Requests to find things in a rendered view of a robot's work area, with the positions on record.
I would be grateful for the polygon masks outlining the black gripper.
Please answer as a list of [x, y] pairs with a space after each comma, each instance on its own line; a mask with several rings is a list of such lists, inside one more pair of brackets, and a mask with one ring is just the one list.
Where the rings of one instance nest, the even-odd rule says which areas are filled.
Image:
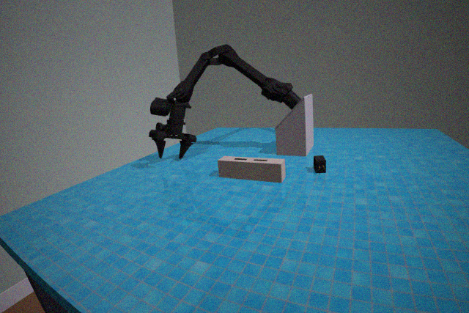
[[167, 122], [169, 122], [167, 133], [161, 130], [151, 130], [149, 132], [149, 137], [151, 137], [152, 140], [155, 141], [160, 158], [163, 155], [164, 147], [166, 144], [166, 141], [164, 141], [165, 138], [182, 139], [182, 141], [180, 141], [181, 146], [180, 146], [180, 155], [179, 155], [179, 159], [182, 159], [184, 154], [193, 144], [191, 142], [196, 142], [196, 136], [187, 134], [187, 133], [182, 133], [183, 125], [185, 125], [185, 122], [183, 119], [169, 117]]

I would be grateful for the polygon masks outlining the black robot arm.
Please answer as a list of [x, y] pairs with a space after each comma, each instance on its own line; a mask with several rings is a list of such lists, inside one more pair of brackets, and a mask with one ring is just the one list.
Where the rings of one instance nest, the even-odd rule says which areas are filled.
[[[213, 58], [218, 55], [218, 58]], [[217, 46], [204, 52], [199, 58], [188, 77], [180, 82], [174, 91], [166, 96], [166, 99], [158, 97], [151, 103], [151, 114], [166, 117], [184, 119], [185, 110], [191, 108], [189, 101], [193, 94], [193, 88], [200, 79], [208, 65], [221, 65], [233, 67], [240, 73], [250, 78], [262, 88], [262, 95], [268, 100], [279, 103], [284, 102], [291, 110], [298, 104], [301, 98], [292, 91], [291, 83], [281, 83], [274, 78], [267, 78], [258, 70], [243, 61], [230, 45]], [[176, 98], [176, 100], [174, 100]]]

